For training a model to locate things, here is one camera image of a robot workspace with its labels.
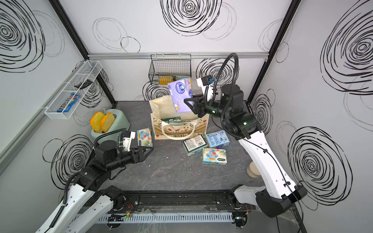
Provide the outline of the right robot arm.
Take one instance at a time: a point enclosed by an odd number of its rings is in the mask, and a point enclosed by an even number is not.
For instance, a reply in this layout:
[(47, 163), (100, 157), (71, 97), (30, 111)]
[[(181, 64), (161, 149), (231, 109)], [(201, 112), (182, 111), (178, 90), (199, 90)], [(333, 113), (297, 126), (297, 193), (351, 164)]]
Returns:
[(265, 134), (255, 116), (244, 109), (244, 93), (238, 85), (223, 85), (220, 101), (207, 101), (203, 95), (184, 99), (194, 114), (209, 114), (220, 118), (222, 128), (233, 136), (248, 152), (264, 181), (263, 187), (238, 186), (233, 190), (239, 204), (250, 204), (268, 217), (276, 217), (307, 195), (302, 185), (296, 184), (274, 156)]

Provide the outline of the purple tissue pack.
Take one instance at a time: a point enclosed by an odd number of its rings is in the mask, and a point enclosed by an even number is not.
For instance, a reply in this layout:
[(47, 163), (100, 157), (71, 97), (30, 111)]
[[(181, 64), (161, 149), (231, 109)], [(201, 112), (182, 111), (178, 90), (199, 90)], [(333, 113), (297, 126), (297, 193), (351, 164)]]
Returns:
[(184, 99), (193, 97), (191, 78), (185, 78), (168, 83), (169, 92), (177, 113), (191, 112)]

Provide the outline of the floral canvas tote bag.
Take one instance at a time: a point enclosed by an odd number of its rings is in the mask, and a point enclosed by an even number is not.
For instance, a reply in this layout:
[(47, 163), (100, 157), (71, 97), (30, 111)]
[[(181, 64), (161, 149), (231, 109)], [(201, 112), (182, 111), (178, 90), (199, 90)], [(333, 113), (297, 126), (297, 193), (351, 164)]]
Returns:
[(178, 113), (171, 96), (149, 101), (151, 123), (156, 140), (186, 140), (205, 135), (209, 115), (199, 117), (193, 112)]

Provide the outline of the green tissue pack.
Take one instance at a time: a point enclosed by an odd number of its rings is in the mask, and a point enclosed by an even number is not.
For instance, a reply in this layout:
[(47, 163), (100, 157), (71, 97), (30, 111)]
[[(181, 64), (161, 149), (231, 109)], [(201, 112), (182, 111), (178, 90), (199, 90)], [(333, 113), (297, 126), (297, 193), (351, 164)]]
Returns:
[(182, 122), (181, 117), (169, 117), (169, 118), (163, 118), (161, 119), (162, 121), (168, 123), (168, 124), (173, 124), (173, 123), (180, 123)]

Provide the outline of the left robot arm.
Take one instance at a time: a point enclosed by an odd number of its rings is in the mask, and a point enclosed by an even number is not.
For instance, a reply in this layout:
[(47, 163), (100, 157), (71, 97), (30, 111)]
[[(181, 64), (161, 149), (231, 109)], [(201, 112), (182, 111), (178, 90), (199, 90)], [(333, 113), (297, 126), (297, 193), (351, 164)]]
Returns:
[(124, 171), (128, 164), (143, 162), (153, 147), (137, 146), (123, 151), (117, 142), (94, 143), (95, 157), (80, 172), (72, 175), (64, 188), (61, 203), (37, 230), (39, 233), (85, 233), (103, 214), (128, 207), (126, 217), (135, 209), (121, 189), (102, 184), (112, 180), (112, 171)]

